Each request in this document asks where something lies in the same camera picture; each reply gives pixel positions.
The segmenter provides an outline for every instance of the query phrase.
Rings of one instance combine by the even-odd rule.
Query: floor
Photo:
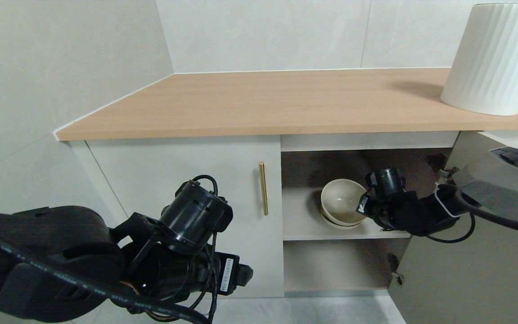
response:
[[[209,300],[197,308],[207,312]],[[107,301],[76,324],[152,324],[145,314],[130,315]],[[405,324],[389,296],[224,299],[214,324]]]

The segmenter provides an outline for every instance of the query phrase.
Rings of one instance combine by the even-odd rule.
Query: label sticker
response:
[[[229,289],[229,280],[231,279],[231,271],[233,270],[233,259],[227,259],[225,262],[225,270],[223,271],[223,279],[221,279],[221,287],[219,289],[225,293]]]

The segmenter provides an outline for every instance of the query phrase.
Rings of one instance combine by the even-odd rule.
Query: beige bowl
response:
[[[336,225],[353,228],[366,218],[357,211],[359,200],[365,192],[362,185],[349,179],[327,183],[321,193],[323,216]]]

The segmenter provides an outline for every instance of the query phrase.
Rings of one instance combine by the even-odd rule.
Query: cable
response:
[[[465,209],[466,211],[469,211],[469,212],[481,217],[482,219],[491,221],[491,222],[499,224],[501,226],[505,226],[505,227],[511,228],[513,230],[518,230],[518,221],[505,219],[503,217],[497,216],[493,213],[490,213],[488,211],[484,211],[483,209],[477,208],[477,207],[471,205],[470,203],[468,203],[467,201],[465,201],[465,199],[462,196],[463,191],[461,190],[461,188],[452,186],[450,184],[440,184],[439,186],[446,186],[446,187],[454,188],[455,189],[455,199],[456,199],[457,203],[459,205],[461,205],[461,207],[463,209]]]
[[[128,295],[128,293],[123,292],[121,289],[111,287],[106,283],[89,279],[83,275],[65,269],[48,258],[40,257],[27,248],[12,244],[2,237],[0,237],[0,249],[17,258],[21,262],[28,263],[40,271],[56,277],[57,279],[91,293],[95,293],[96,295],[116,300],[118,304],[128,307],[137,307],[143,310],[156,311],[162,314],[169,314],[194,324],[210,324],[210,321],[205,318],[203,314],[200,314],[197,311],[191,310],[185,306],[168,304],[151,298],[138,295]]]
[[[214,195],[219,195],[219,189],[217,187],[217,182],[215,181],[215,179],[212,176],[206,175],[206,174],[198,175],[195,178],[193,178],[193,181],[197,181],[197,180],[201,180],[201,179],[207,179],[207,180],[211,181],[211,183],[213,184]]]
[[[454,240],[443,240],[441,238],[434,238],[433,236],[430,236],[430,235],[426,235],[426,237],[428,239],[431,239],[431,240],[434,240],[434,241],[440,242],[440,243],[451,244],[451,243],[463,242],[464,240],[468,239],[469,236],[471,236],[473,234],[473,232],[475,231],[475,215],[473,215],[473,213],[469,213],[469,215],[471,215],[471,228],[469,228],[469,231],[467,232],[467,234],[463,235],[461,238],[456,238]]]
[[[217,268],[214,264],[214,260],[215,260],[214,255],[215,255],[216,244],[217,244],[217,232],[213,232],[213,241],[211,244],[211,248],[205,247],[207,253],[210,256],[210,259],[211,259],[210,263],[211,263],[211,267],[212,267],[212,271],[213,271],[213,273],[212,273],[213,274],[213,291],[212,291],[212,295],[211,295],[211,306],[209,309],[209,316],[208,316],[210,323],[213,322],[213,317],[215,315],[215,311],[217,310],[217,294],[219,291],[219,274],[218,274]]]

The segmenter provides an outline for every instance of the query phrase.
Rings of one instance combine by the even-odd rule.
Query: wooden countertop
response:
[[[62,141],[518,129],[457,109],[448,68],[176,74],[56,132]]]

